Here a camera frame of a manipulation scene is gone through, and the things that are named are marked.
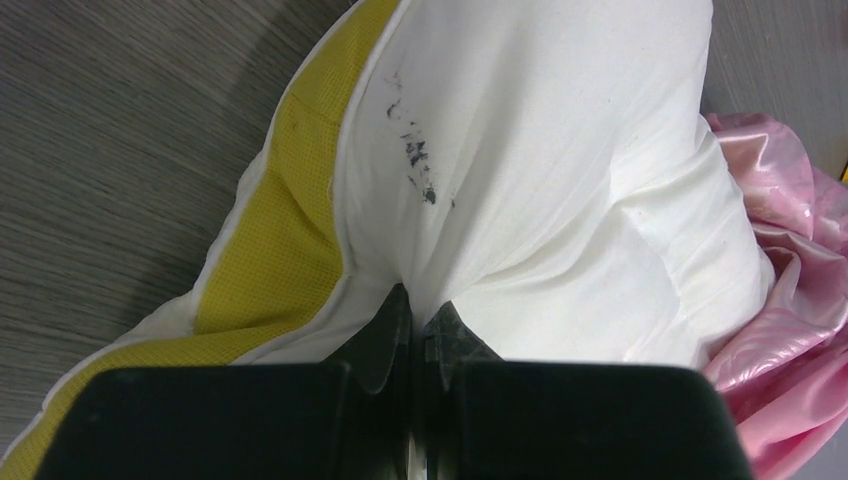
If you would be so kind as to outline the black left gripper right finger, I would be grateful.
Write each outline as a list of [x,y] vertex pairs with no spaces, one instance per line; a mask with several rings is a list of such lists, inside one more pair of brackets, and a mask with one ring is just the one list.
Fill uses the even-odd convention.
[[677,367],[499,357],[443,305],[423,332],[430,479],[750,479],[724,401]]

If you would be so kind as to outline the white yellow-edged pillow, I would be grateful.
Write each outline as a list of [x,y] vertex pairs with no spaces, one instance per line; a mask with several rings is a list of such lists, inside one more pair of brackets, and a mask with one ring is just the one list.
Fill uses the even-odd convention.
[[360,1],[287,86],[186,294],[51,388],[31,479],[97,373],[326,358],[406,287],[508,360],[703,368],[775,281],[699,107],[709,1]]

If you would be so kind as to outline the pink floral pillowcase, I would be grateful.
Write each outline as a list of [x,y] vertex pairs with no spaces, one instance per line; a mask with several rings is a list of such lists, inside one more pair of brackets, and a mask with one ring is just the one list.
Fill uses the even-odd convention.
[[786,479],[847,418],[847,189],[769,116],[708,122],[776,281],[704,373],[736,420],[755,476]]

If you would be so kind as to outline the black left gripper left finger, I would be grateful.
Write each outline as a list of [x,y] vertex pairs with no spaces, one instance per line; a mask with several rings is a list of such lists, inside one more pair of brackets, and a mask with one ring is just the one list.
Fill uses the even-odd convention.
[[320,362],[94,376],[39,479],[403,479],[411,312],[402,285]]

